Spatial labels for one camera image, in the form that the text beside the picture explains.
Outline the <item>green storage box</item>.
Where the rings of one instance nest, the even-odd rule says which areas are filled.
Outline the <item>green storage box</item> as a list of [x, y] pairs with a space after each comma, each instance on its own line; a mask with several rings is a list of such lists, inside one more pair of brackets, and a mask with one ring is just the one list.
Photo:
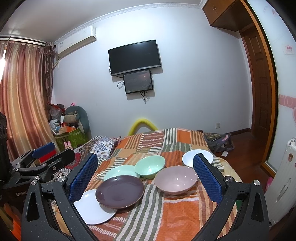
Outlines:
[[82, 133], [79, 128], [77, 128], [69, 133], [55, 135], [55, 140], [59, 150], [63, 151], [65, 149], [64, 142], [70, 141], [71, 146], [75, 149], [87, 143], [89, 138], [86, 134]]

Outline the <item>mint green plate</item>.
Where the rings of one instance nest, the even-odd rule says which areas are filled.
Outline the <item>mint green plate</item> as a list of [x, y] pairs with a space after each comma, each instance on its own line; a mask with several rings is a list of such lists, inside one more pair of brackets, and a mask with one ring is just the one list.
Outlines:
[[135, 167], [133, 165], [121, 165], [109, 170], [104, 176], [103, 180], [106, 181], [112, 177], [122, 176], [122, 175], [135, 176], [137, 178], [140, 177], [140, 175], [136, 173]]

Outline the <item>mint green bowl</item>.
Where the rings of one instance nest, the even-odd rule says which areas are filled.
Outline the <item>mint green bowl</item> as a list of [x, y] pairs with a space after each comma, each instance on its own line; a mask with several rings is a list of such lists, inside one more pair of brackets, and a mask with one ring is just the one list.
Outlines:
[[166, 165], [164, 157], [159, 155], [148, 156], [139, 160], [135, 167], [135, 172], [145, 179], [153, 179], [156, 174]]

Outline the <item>grey plush toy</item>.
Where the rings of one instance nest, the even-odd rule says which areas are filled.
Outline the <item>grey plush toy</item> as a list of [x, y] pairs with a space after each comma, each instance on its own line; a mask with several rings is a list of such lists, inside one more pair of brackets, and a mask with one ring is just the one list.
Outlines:
[[78, 125], [80, 131], [84, 134], [89, 132], [89, 120], [86, 111], [78, 105], [73, 105], [65, 110], [64, 122]]

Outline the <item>brown striped curtain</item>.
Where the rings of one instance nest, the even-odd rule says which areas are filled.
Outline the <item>brown striped curtain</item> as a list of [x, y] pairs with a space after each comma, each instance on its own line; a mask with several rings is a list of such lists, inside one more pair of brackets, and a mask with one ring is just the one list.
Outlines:
[[48, 123], [44, 50], [34, 44], [1, 41], [1, 57], [6, 61], [1, 79], [1, 112], [7, 119], [11, 160], [55, 141]]

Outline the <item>pink bowl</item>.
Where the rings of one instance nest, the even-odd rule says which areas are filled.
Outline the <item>pink bowl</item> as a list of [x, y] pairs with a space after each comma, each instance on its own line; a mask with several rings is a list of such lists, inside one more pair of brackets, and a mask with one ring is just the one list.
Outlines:
[[171, 166], [156, 174], [154, 184], [166, 194], [179, 195], [190, 190], [197, 180], [198, 175], [193, 168]]

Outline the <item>orange striped patchwork blanket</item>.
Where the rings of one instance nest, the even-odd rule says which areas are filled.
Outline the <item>orange striped patchwork blanket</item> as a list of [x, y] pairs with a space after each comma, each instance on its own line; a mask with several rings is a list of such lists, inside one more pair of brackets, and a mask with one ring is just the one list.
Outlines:
[[182, 128], [125, 137], [111, 156], [95, 141], [80, 152], [99, 158], [74, 203], [99, 240], [192, 240], [217, 206], [193, 169], [199, 153], [223, 175], [240, 180], [225, 160], [212, 155], [203, 133]]

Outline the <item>wooden overhead cabinet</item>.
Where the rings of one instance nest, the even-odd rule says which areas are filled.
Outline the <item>wooden overhead cabinet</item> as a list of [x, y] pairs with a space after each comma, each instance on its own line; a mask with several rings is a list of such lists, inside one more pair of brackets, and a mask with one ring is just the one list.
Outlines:
[[237, 32], [253, 23], [243, 1], [239, 0], [209, 0], [203, 11], [209, 24], [215, 28]]

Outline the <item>pink croc shoe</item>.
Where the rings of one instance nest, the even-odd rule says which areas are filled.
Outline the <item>pink croc shoe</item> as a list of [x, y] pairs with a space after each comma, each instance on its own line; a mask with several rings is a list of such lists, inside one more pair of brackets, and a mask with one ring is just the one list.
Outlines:
[[273, 181], [273, 178], [272, 177], [268, 177], [265, 191], [267, 191], [269, 189], [269, 187], [271, 186], [272, 181]]

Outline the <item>dark purple plate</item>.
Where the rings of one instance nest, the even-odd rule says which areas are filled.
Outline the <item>dark purple plate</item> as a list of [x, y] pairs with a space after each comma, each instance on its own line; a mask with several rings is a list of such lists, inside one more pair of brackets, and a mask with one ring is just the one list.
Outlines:
[[140, 178], [121, 175], [103, 181], [96, 189], [95, 197], [103, 206], [122, 209], [137, 203], [142, 198], [144, 189]]

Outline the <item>brown wooden door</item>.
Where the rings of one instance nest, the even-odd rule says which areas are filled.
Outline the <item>brown wooden door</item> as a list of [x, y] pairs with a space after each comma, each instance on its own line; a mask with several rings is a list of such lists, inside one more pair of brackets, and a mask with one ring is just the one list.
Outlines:
[[273, 54], [266, 33], [255, 11], [247, 1], [241, 2], [251, 22], [240, 30], [247, 52], [252, 80], [252, 126], [251, 131], [265, 144], [262, 163], [271, 153], [278, 116], [278, 81]]

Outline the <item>white air conditioner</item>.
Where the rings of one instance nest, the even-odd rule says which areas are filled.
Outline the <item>white air conditioner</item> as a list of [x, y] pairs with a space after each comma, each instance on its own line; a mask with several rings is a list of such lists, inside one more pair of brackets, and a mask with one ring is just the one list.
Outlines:
[[96, 30], [88, 26], [62, 40], [57, 46], [57, 58], [61, 59], [72, 52], [96, 41]]

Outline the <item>white bowl with dots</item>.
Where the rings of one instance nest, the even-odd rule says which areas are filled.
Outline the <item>white bowl with dots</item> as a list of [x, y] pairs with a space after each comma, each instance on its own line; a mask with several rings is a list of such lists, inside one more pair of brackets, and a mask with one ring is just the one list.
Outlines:
[[207, 150], [203, 150], [203, 149], [195, 149], [195, 150], [191, 150], [186, 152], [183, 156], [182, 156], [182, 162], [185, 166], [191, 167], [193, 168], [193, 159], [194, 156], [197, 154], [202, 154], [207, 160], [208, 162], [211, 164], [214, 160], [214, 156], [211, 152], [207, 151]]

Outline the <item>white plate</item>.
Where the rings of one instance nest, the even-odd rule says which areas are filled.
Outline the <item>white plate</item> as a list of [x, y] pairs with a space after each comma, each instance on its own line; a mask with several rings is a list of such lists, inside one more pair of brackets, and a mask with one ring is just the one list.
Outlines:
[[117, 209], [101, 205], [96, 199], [96, 190], [86, 191], [74, 206], [87, 225], [99, 225], [115, 216]]

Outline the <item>yellow foam tube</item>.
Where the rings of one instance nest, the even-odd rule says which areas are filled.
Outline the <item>yellow foam tube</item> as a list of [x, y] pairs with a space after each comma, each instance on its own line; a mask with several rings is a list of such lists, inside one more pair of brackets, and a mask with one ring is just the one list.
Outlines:
[[128, 136], [135, 135], [137, 133], [137, 131], [143, 126], [145, 126], [146, 128], [148, 128], [151, 131], [158, 130], [158, 128], [151, 121], [147, 120], [146, 118], [139, 118], [138, 120], [136, 120], [132, 124], [132, 126], [128, 132]]

